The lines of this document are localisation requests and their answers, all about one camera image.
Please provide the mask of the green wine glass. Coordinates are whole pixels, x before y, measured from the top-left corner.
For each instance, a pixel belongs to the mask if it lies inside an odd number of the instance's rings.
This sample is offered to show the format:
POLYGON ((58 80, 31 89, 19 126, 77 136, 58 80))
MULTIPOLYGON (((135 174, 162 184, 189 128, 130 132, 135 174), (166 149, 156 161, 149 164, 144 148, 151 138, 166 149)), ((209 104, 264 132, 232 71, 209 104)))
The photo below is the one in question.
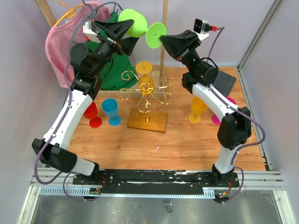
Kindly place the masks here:
POLYGON ((133 10, 123 10, 118 21, 133 20, 133 24, 126 32, 126 35, 134 38, 140 38, 145 35, 146 43, 149 48, 156 49, 162 46, 160 37, 167 34, 166 26, 161 22, 155 22, 148 27, 148 22, 145 17, 133 10))

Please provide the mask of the blue wine glass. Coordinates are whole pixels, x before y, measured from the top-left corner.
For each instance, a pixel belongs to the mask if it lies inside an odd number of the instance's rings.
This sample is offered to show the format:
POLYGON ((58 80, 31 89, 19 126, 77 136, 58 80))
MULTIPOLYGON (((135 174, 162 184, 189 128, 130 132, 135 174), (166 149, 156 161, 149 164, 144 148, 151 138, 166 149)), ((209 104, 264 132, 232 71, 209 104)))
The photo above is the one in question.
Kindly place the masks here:
POLYGON ((118 115, 118 103, 113 98, 107 98, 102 102, 102 110, 108 116, 108 123, 111 126, 118 126, 121 123, 121 117, 118 115))

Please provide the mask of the red wine glass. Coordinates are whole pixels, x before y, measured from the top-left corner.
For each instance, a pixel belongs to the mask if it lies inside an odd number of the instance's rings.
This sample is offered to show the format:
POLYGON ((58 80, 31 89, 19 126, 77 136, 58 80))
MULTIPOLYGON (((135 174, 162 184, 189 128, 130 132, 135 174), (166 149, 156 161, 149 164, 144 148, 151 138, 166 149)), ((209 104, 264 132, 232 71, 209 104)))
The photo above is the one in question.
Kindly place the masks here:
POLYGON ((83 116, 89 120, 89 126, 91 128, 98 128, 102 125, 102 119, 98 117, 98 108, 95 102, 92 102, 91 105, 88 106, 83 116))

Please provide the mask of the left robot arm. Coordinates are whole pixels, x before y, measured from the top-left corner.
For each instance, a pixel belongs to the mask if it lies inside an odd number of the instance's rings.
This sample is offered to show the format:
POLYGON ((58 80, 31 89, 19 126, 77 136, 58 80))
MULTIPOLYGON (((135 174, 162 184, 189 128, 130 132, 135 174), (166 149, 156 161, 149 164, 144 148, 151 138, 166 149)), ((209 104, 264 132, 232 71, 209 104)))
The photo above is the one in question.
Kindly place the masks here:
POLYGON ((123 36, 133 24, 132 19, 118 22, 94 21, 91 23, 91 30, 99 41, 95 51, 90 50, 85 43, 71 46, 71 59, 67 65, 72 66, 76 74, 72 83, 66 83, 68 100, 50 130, 42 139, 34 139, 32 142, 36 153, 34 176, 40 184, 51 182, 39 178, 38 162, 55 168, 60 173, 81 175, 91 185, 100 180, 99 165, 68 151, 68 147, 78 122, 100 90, 100 73, 105 65, 112 60, 113 54, 131 55, 138 38, 123 36))

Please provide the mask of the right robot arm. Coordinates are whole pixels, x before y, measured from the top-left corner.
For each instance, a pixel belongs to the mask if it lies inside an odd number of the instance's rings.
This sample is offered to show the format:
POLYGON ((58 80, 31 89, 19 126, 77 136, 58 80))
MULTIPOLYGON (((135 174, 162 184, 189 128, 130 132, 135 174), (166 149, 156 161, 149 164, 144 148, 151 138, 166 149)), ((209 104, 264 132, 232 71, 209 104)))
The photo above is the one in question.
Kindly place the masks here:
POLYGON ((212 182, 221 187, 234 172, 237 151, 251 136, 250 110, 230 102, 213 86, 219 68, 211 58, 201 58, 196 48, 201 40, 196 32, 186 30, 178 35, 161 35, 167 53, 186 66, 182 86, 201 99, 221 122, 217 138, 221 145, 219 156, 212 166, 212 182))

